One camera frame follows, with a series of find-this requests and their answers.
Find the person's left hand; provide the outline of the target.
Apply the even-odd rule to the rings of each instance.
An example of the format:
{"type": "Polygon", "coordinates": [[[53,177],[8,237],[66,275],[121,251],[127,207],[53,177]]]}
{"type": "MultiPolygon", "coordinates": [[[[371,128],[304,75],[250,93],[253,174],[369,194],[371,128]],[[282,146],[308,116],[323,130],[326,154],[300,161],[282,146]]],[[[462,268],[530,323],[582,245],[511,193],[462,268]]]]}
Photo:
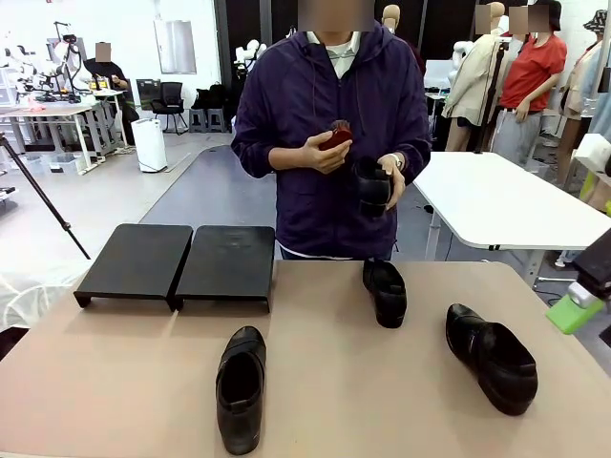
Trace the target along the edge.
{"type": "Polygon", "coordinates": [[[391,153],[384,155],[378,159],[378,164],[389,177],[391,184],[391,194],[386,209],[391,210],[403,195],[406,189],[406,181],[403,176],[403,170],[406,166],[406,160],[401,153],[391,153]]]}

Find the person's right hand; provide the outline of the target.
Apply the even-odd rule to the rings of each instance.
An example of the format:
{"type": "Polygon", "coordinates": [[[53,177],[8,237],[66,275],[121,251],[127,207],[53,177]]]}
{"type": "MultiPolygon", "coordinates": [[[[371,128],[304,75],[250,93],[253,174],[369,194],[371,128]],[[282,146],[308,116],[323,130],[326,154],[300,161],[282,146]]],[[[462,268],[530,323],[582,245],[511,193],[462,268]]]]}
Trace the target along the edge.
{"type": "Polygon", "coordinates": [[[352,140],[348,139],[332,148],[322,149],[321,146],[331,139],[332,131],[309,137],[302,147],[302,165],[324,175],[340,168],[345,163],[352,140]]]}

